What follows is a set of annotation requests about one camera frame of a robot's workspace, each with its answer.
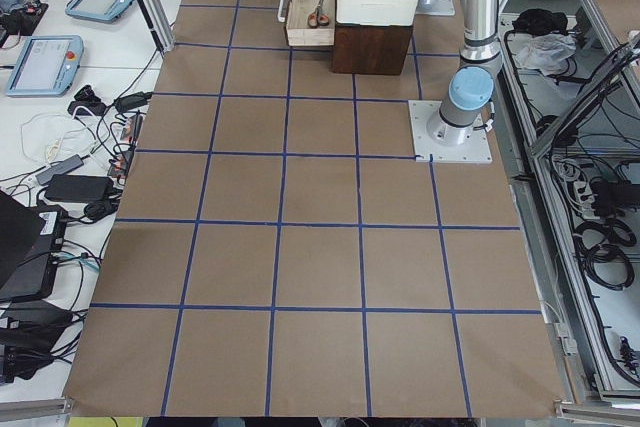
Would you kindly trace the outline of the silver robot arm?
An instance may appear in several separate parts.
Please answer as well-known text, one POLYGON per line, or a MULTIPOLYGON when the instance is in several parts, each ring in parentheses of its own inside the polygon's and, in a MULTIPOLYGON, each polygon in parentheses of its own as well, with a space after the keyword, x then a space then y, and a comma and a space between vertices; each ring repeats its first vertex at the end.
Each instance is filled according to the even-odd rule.
MULTIPOLYGON (((489 104, 502 68, 498 17, 507 0, 461 0, 464 15, 459 68, 448 93, 425 123, 436 143, 464 144, 489 104)), ((422 0, 336 0, 332 69, 336 73, 397 75, 422 0)))

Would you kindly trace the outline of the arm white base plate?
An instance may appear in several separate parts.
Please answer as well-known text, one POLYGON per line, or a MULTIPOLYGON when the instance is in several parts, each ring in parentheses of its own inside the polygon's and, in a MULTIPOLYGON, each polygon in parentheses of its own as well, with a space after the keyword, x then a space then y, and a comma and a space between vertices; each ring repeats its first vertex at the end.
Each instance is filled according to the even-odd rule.
POLYGON ((409 100, 417 162, 490 164, 492 155, 482 114, 467 127, 452 127, 440 116, 440 101, 409 100))
POLYGON ((455 7, 453 0, 418 0, 416 14, 453 17, 455 15, 455 7))

